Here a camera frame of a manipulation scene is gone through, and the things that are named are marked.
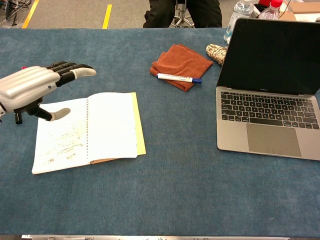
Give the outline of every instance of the laptop screen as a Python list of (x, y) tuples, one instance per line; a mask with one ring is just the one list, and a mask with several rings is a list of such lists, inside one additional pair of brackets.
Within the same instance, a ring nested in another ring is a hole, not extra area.
[(217, 85), (314, 95), (320, 89), (320, 23), (238, 19)]

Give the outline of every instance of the plastic bottle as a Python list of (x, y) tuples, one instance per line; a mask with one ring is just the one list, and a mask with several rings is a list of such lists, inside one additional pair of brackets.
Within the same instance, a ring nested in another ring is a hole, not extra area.
[(233, 7), (229, 25), (226, 28), (223, 39), (229, 44), (236, 20), (238, 18), (249, 18), (254, 11), (252, 0), (239, 0)]
[(279, 8), (283, 0), (272, 0), (270, 6), (263, 10), (258, 16), (259, 19), (278, 20)]

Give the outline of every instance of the blue table cover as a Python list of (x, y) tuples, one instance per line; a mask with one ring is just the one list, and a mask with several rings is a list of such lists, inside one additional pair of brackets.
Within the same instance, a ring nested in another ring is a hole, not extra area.
[(218, 64), (188, 92), (149, 73), (173, 44), (210, 59), (206, 46), (224, 46), (223, 33), (0, 29), (0, 78), (58, 61), (96, 69), (96, 76), (58, 88), (44, 103), (136, 92), (147, 151), (32, 175), (38, 120), (24, 113), (16, 125), (6, 114), (0, 234), (320, 237), (320, 162), (217, 149)]

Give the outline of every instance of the spiral notebook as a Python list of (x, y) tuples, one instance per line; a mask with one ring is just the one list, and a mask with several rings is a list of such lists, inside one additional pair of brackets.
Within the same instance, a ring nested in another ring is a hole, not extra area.
[(102, 92), (41, 107), (70, 113), (52, 122), (39, 118), (33, 174), (146, 154), (135, 92)]

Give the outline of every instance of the white marker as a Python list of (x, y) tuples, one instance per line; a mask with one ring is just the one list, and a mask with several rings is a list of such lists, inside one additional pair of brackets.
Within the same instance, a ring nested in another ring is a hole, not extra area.
[(166, 80), (173, 80), (173, 81), (180, 81), (180, 82), (187, 82), (187, 83), (194, 83), (194, 84), (202, 83), (201, 78), (193, 78), (193, 77), (187, 77), (187, 76), (176, 76), (176, 75), (158, 73), (157, 77), (158, 79), (166, 79)]

